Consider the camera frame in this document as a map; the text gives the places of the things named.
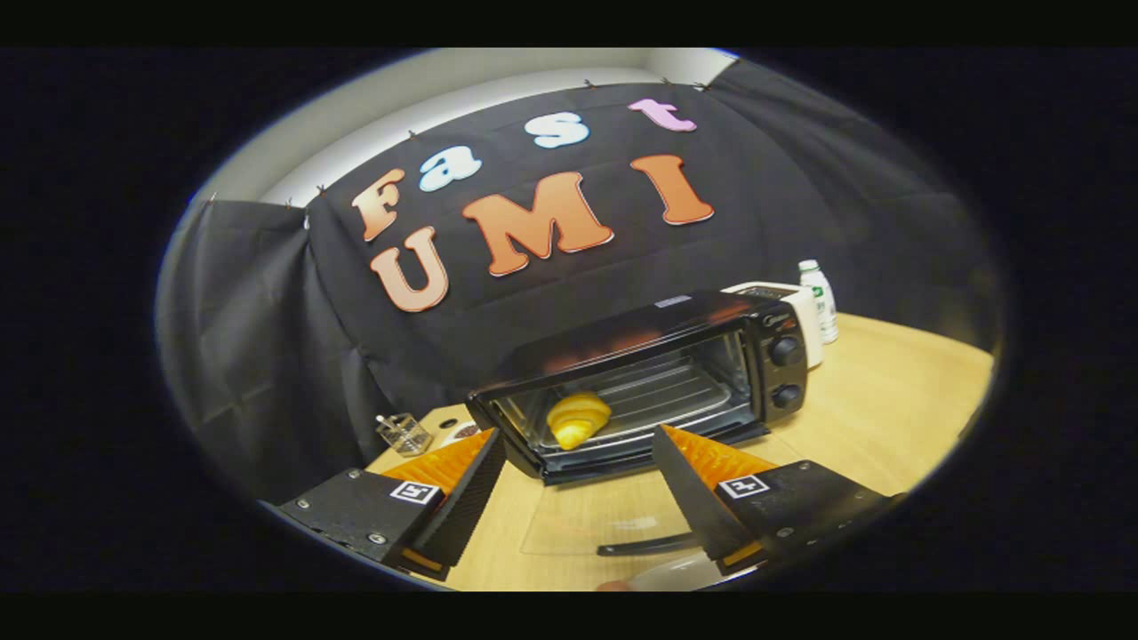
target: letter s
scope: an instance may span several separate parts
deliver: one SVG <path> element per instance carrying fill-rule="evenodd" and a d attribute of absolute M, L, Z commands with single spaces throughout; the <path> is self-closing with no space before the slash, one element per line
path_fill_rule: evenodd
<path fill-rule="evenodd" d="M 580 123 L 580 116 L 561 112 L 535 117 L 526 123 L 526 133 L 537 136 L 534 143 L 545 149 L 576 145 L 588 138 L 588 128 Z"/>

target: white wall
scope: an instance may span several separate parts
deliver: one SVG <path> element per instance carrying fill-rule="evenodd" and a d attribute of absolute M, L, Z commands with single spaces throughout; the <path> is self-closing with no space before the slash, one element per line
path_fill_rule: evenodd
<path fill-rule="evenodd" d="M 304 206 L 377 154 L 450 120 L 518 98 L 593 84 L 709 83 L 735 58 L 716 49 L 442 49 L 377 69 L 247 142 L 200 189 L 222 199 Z"/>

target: toaster oven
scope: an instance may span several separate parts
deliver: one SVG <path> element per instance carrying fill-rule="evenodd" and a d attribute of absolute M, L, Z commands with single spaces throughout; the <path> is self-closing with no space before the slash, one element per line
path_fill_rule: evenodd
<path fill-rule="evenodd" d="M 518 347 L 467 408 L 501 429 L 513 465 L 552 485 L 651 466 L 660 424 L 728 444 L 767 434 L 801 408 L 806 376 L 791 304 L 693 292 Z M 546 416 L 582 392 L 611 415 L 567 451 Z"/>

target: letter u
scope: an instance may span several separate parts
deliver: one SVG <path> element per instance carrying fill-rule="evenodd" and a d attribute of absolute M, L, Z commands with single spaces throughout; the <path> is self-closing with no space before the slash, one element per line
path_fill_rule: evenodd
<path fill-rule="evenodd" d="M 391 247 L 377 255 L 371 261 L 371 270 L 379 276 L 379 280 L 387 289 L 387 296 L 391 298 L 395 306 L 407 313 L 419 313 L 443 302 L 450 282 L 446 278 L 446 268 L 435 251 L 434 227 L 423 227 L 414 233 L 407 236 L 403 246 L 415 252 L 419 256 L 419 264 L 427 273 L 427 285 L 421 289 L 412 289 L 407 285 L 407 279 L 399 269 L 399 249 Z"/>

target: plastic bottle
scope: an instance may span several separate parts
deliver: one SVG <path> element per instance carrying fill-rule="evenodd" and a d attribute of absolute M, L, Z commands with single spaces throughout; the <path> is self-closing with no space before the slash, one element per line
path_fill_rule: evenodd
<path fill-rule="evenodd" d="M 826 276 L 818 268 L 818 261 L 803 260 L 798 263 L 798 271 L 799 284 L 814 289 L 814 302 L 818 305 L 822 342 L 830 344 L 838 339 L 838 307 L 834 304 L 834 292 L 830 288 Z"/>

